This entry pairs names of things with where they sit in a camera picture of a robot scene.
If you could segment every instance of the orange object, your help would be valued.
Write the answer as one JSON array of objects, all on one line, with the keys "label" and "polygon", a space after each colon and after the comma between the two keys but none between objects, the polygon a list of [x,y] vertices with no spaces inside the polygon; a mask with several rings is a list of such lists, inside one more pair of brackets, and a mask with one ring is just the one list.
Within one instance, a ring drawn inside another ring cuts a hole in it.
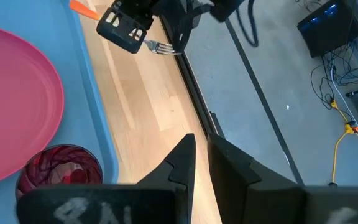
[{"label": "orange object", "polygon": [[71,0],[70,1],[70,9],[76,11],[77,13],[89,17],[94,20],[100,20],[100,17],[98,13],[95,11],[92,11],[91,9],[88,9],[84,4],[80,3],[77,0]]}]

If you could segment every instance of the fork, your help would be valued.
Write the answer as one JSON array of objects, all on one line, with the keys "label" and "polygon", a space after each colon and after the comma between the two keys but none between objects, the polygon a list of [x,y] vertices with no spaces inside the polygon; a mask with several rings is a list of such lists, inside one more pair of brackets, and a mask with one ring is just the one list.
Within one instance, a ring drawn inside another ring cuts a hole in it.
[{"label": "fork", "polygon": [[151,52],[162,55],[180,55],[181,52],[177,52],[173,49],[172,44],[162,44],[154,40],[146,40],[143,42],[147,45]]}]

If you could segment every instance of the gray floor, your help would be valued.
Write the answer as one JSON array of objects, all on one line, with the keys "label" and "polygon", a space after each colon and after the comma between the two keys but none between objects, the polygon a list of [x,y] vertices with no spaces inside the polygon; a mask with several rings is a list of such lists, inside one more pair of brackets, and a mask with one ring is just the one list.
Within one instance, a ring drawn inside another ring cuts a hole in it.
[{"label": "gray floor", "polygon": [[[241,7],[245,23],[246,3]],[[246,43],[236,17],[230,17],[306,185],[331,181],[334,145],[344,132],[339,113],[325,109],[311,89],[311,59],[296,29],[308,11],[295,0],[258,0],[254,6],[260,47]],[[225,24],[203,15],[186,54],[209,110],[226,138],[267,167],[293,180],[287,159],[255,92]],[[324,75],[315,73],[315,82]],[[358,89],[358,85],[341,88]],[[337,159],[336,182],[358,185],[358,139],[347,136]]]}]

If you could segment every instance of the plate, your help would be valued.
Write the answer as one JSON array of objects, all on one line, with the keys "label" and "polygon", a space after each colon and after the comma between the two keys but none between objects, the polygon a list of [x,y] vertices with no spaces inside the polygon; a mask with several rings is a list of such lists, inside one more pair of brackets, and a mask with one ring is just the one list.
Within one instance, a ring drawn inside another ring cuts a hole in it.
[{"label": "plate", "polygon": [[46,148],[63,108],[62,82],[48,58],[0,29],[0,180]]}]

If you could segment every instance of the wooden countertop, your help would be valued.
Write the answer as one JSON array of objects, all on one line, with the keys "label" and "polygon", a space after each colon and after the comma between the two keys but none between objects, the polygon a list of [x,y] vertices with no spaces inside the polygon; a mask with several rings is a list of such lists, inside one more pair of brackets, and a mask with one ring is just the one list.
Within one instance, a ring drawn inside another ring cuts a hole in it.
[{"label": "wooden countertop", "polygon": [[[102,15],[112,0],[80,0]],[[173,56],[143,45],[130,54],[96,33],[80,16],[119,159],[119,183],[136,183],[156,168],[186,133],[196,137],[194,224],[221,223],[209,177],[206,138]],[[158,19],[148,39],[168,42]]]}]

